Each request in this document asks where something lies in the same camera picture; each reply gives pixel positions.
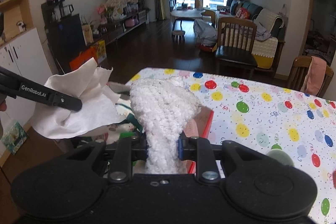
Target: black chair seat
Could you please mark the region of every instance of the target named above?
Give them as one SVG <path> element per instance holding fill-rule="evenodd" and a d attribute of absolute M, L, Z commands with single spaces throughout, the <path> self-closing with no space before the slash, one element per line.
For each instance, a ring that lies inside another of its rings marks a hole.
<path fill-rule="evenodd" d="M 252 53 L 240 48 L 220 46 L 217 49 L 215 56 L 217 59 L 227 62 L 253 67 L 257 66 L 257 61 L 255 61 Z"/>

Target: red pillow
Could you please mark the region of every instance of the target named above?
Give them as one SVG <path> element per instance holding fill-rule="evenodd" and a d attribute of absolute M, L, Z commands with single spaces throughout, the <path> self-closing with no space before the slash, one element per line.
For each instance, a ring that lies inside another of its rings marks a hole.
<path fill-rule="evenodd" d="M 241 7 L 237 12 L 236 17 L 241 19 L 249 19 L 250 15 L 250 12 L 246 8 Z"/>

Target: pink towel on chair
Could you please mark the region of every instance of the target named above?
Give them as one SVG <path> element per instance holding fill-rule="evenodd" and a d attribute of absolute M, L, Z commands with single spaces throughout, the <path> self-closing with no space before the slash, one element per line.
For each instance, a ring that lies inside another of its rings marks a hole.
<path fill-rule="evenodd" d="M 312 56 L 308 73 L 300 91 L 316 96 L 322 87 L 326 67 L 327 63 L 323 59 Z"/>

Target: cabinet door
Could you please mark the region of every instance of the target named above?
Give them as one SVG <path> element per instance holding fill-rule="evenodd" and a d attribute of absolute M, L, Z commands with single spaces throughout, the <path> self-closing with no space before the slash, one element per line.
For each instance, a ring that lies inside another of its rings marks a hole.
<path fill-rule="evenodd" d="M 13 58 L 21 75 L 44 85 L 52 75 L 36 28 L 27 31 L 10 43 Z"/>
<path fill-rule="evenodd" d="M 0 48 L 0 66 L 21 75 L 14 61 L 13 52 L 11 52 L 11 48 L 8 45 Z M 0 111 L 0 119 L 4 130 L 6 130 L 11 120 L 16 120 L 21 126 L 24 126 L 33 115 L 35 109 L 35 102 L 21 97 L 14 99 L 7 96 L 6 104 L 6 112 Z"/>

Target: green floral canvas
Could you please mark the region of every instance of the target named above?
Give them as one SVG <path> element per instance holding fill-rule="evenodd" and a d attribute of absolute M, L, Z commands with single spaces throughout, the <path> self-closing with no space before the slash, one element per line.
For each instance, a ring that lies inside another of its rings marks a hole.
<path fill-rule="evenodd" d="M 15 122 L 7 132 L 4 132 L 1 141 L 12 154 L 15 154 L 27 138 L 26 131 Z"/>

